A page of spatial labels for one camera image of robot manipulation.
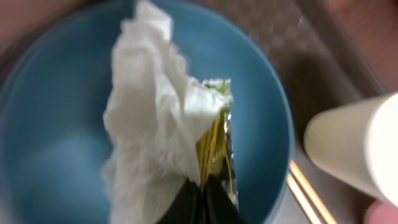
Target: white paper towel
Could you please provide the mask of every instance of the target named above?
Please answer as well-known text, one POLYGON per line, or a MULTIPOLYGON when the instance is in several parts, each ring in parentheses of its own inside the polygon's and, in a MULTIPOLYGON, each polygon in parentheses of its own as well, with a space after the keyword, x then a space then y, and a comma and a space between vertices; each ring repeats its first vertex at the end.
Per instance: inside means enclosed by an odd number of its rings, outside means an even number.
POLYGON ((155 223, 187 177, 200 184, 195 144, 230 99, 187 75, 164 11, 140 2, 136 18, 121 28, 104 114, 114 144, 103 168, 111 223, 155 223))

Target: foil wrapper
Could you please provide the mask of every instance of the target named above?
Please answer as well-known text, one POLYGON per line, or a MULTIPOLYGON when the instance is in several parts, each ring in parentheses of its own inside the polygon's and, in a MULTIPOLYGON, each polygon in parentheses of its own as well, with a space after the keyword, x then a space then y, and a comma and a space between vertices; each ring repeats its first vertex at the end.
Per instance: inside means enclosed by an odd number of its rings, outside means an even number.
MULTIPOLYGON (((223 95, 230 96, 232 103, 231 80, 204 80, 203 85, 214 89, 223 95)), ((233 145, 231 139, 231 112, 229 107, 221 110, 220 117, 215 121, 218 122, 219 131, 217 131, 218 149, 212 157, 210 157, 209 174, 216 175, 229 199, 238 208, 238 188, 236 183, 236 173, 234 165, 233 145)))

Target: wooden chopsticks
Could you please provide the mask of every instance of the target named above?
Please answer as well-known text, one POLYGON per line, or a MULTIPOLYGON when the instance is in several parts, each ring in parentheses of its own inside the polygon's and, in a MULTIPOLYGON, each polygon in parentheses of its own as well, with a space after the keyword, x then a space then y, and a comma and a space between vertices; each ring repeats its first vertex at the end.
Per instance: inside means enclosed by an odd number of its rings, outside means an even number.
POLYGON ((324 221, 327 224, 337 224, 336 220, 333 218, 331 213, 326 208, 325 204, 321 201, 318 194, 315 192, 311 184, 305 178, 299 167, 294 161, 290 162, 290 172, 293 174, 287 175, 287 185, 292 191, 294 197, 297 199, 304 213, 308 217, 311 223, 313 224, 321 224, 321 220, 318 218, 314 209, 312 208, 310 202, 307 200, 304 193, 301 191, 301 188, 304 189, 304 192, 307 194, 310 201, 314 204, 314 207, 319 211, 319 214, 322 216, 324 221))

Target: white cylindrical container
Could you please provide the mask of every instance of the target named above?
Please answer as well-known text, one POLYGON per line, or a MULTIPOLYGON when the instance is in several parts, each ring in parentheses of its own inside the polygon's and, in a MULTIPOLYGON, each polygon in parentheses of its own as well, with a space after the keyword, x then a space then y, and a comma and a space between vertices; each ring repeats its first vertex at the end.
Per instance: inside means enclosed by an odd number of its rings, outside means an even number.
POLYGON ((304 147, 319 168, 398 206, 398 93, 316 115, 304 147))

